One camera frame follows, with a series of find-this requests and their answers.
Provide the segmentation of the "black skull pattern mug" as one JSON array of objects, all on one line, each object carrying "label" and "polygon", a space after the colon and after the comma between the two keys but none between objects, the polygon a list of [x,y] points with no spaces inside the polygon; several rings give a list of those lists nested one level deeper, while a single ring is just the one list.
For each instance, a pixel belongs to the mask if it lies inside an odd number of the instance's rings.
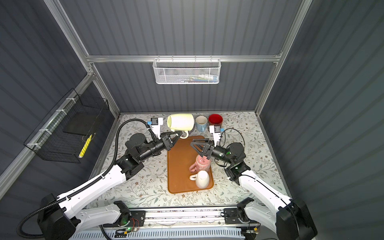
[{"label": "black skull pattern mug", "polygon": [[224,131],[222,129],[223,117],[219,114],[211,114],[208,117],[209,121],[209,131],[210,133],[215,130],[216,133],[221,133]]}]

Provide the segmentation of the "light blue mug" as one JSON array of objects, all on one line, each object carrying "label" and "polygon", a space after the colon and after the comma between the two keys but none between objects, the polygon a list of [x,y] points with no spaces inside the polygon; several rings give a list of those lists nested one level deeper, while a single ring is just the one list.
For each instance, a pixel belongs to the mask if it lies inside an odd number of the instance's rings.
[{"label": "light blue mug", "polygon": [[206,131],[208,127],[208,119],[205,116],[198,116],[196,117],[196,129],[200,133],[203,133]]}]

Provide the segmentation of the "light green mug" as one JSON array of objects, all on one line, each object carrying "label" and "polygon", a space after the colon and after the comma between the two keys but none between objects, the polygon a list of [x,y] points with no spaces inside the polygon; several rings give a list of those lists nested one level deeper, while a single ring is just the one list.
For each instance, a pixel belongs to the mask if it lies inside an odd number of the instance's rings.
[{"label": "light green mug", "polygon": [[189,137],[189,131],[192,131],[195,125],[195,119],[192,114],[173,114],[167,117],[167,126],[172,131],[182,131],[186,133],[186,139]]}]

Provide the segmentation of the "orange plastic tray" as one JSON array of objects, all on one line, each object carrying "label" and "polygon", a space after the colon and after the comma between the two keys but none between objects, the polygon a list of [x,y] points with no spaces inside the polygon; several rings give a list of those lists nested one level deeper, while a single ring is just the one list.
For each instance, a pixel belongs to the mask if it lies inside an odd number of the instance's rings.
[{"label": "orange plastic tray", "polygon": [[[195,162],[198,153],[190,146],[195,139],[203,139],[203,136],[192,136],[180,139],[176,145],[168,151],[168,191],[171,194],[199,191],[195,181],[189,177],[198,172],[191,173],[189,167]],[[210,183],[206,189],[214,186],[212,170],[208,171]]]}]

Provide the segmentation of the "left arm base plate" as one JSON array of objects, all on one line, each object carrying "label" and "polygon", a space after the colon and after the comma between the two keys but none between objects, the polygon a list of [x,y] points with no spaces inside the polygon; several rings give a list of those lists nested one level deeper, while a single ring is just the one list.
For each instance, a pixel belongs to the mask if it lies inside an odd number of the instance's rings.
[{"label": "left arm base plate", "polygon": [[104,224],[104,228],[140,228],[144,226],[146,211],[130,211],[130,214],[122,214],[118,220],[112,224]]}]

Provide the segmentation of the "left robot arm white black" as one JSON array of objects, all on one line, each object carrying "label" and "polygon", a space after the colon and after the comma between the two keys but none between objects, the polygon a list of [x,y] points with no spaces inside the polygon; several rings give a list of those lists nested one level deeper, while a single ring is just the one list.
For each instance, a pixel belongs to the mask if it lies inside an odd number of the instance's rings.
[{"label": "left robot arm white black", "polygon": [[130,211],[121,201],[106,207],[86,210],[84,207],[97,197],[135,176],[144,160],[169,151],[182,136],[181,131],[162,133],[148,142],[145,135],[134,134],[126,142],[125,155],[119,158],[109,172],[92,178],[81,186],[60,195],[64,201],[49,207],[38,215],[38,225],[46,240],[68,240],[83,230],[104,224],[127,224]]}]

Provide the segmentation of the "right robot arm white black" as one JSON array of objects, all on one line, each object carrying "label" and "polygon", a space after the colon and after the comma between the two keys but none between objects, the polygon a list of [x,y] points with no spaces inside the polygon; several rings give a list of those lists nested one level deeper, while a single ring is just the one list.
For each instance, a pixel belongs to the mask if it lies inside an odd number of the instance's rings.
[{"label": "right robot arm white black", "polygon": [[263,204],[247,198],[237,205],[238,218],[244,223],[256,221],[275,232],[280,240],[312,240],[318,234],[306,203],[292,199],[272,188],[244,162],[245,148],[232,143],[226,148],[208,139],[194,140],[191,147],[207,159],[228,163],[228,179],[248,190]]}]

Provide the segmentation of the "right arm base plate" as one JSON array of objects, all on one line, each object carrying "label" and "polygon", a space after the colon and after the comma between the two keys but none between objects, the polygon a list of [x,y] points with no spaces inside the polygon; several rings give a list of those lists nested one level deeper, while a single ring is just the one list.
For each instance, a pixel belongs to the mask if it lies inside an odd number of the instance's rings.
[{"label": "right arm base plate", "polygon": [[230,224],[258,224],[259,222],[250,220],[243,210],[238,208],[224,208],[220,213],[227,225]]}]

